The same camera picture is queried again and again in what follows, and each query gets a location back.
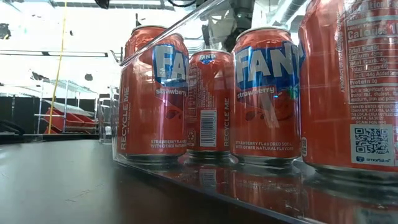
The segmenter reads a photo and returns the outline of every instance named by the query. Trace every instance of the metal frame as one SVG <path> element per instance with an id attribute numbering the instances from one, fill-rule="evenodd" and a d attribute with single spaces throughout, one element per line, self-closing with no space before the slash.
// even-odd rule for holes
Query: metal frame
<path id="1" fill-rule="evenodd" d="M 66 90 L 66 94 L 65 94 L 65 104 L 64 104 L 64 108 L 63 108 L 63 115 L 52 115 L 53 117 L 63 117 L 63 130 L 62 133 L 65 133 L 65 130 L 67 128 L 69 128 L 69 126 L 67 126 L 67 111 L 68 111 L 68 89 L 69 89 L 69 80 L 67 80 L 67 84 L 65 87 Z M 35 114 L 34 116 L 37 116 L 37 134 L 39 134 L 40 132 L 40 121 L 42 120 L 42 117 L 45 116 L 50 116 L 49 114 L 41 114 L 42 112 L 42 103 L 43 103 L 43 92 L 44 92 L 44 81 L 42 80 L 42 94 L 40 96 L 40 101 L 39 101 L 39 113 Z M 80 107 L 80 92 L 78 92 L 78 105 L 77 107 Z M 79 127 L 79 129 L 95 129 L 95 127 Z"/>

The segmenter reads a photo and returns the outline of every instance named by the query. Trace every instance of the fanta logo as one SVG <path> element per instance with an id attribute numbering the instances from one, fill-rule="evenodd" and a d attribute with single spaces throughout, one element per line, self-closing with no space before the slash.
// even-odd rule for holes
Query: fanta logo
<path id="1" fill-rule="evenodd" d="M 245 48 L 235 55 L 236 84 L 245 90 L 257 86 L 276 85 L 278 91 L 299 81 L 298 48 L 291 42 L 281 47 Z"/>
<path id="2" fill-rule="evenodd" d="M 208 63 L 212 62 L 217 56 L 215 54 L 205 54 L 199 57 L 199 61 L 207 65 Z"/>
<path id="3" fill-rule="evenodd" d="M 172 44 L 157 45 L 153 52 L 155 79 L 162 86 L 182 87 L 187 82 L 188 55 Z"/>

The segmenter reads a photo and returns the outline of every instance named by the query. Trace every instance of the dark table surface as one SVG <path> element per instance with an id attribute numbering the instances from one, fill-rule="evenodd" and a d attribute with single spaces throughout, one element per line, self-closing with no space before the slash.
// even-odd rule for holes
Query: dark table surface
<path id="1" fill-rule="evenodd" d="M 112 160 L 96 140 L 0 145 L 0 223 L 280 223 Z"/>

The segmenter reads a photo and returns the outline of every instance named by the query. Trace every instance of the black cable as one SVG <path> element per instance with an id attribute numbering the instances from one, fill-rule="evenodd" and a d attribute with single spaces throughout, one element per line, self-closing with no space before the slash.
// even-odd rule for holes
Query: black cable
<path id="1" fill-rule="evenodd" d="M 11 121 L 0 120 L 0 127 L 4 127 L 6 130 L 12 131 L 20 136 L 25 134 L 25 130 L 23 128 Z"/>
<path id="2" fill-rule="evenodd" d="M 179 5 L 179 4 L 175 4 L 172 0 L 167 0 L 171 5 L 175 6 L 175 7 L 188 7 L 193 5 L 197 0 L 193 0 L 192 2 L 188 3 L 188 4 L 183 4 L 183 5 Z"/>

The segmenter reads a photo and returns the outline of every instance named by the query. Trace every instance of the red can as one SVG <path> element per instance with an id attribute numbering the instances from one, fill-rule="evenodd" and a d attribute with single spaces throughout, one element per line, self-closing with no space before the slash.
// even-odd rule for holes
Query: red can
<path id="1" fill-rule="evenodd" d="M 398 7 L 315 0 L 299 30 L 302 154 L 324 174 L 398 181 Z"/>
<path id="2" fill-rule="evenodd" d="M 187 147 L 191 156 L 229 156 L 233 66 L 222 50 L 192 55 L 186 103 Z"/>
<path id="3" fill-rule="evenodd" d="M 302 184 L 297 168 L 237 165 L 231 171 L 232 197 L 290 217 L 301 217 Z"/>
<path id="4" fill-rule="evenodd" d="M 243 32 L 233 50 L 232 153 L 251 164 L 288 164 L 300 155 L 298 53 L 276 27 Z"/>
<path id="5" fill-rule="evenodd" d="M 131 31 L 130 39 L 126 42 L 124 48 L 124 58 L 136 53 L 141 47 L 148 44 L 151 40 L 163 33 L 166 27 L 162 26 L 137 26 Z"/>
<path id="6" fill-rule="evenodd" d="M 188 50 L 170 35 L 123 68 L 118 152 L 133 162 L 175 162 L 187 150 L 183 107 Z"/>

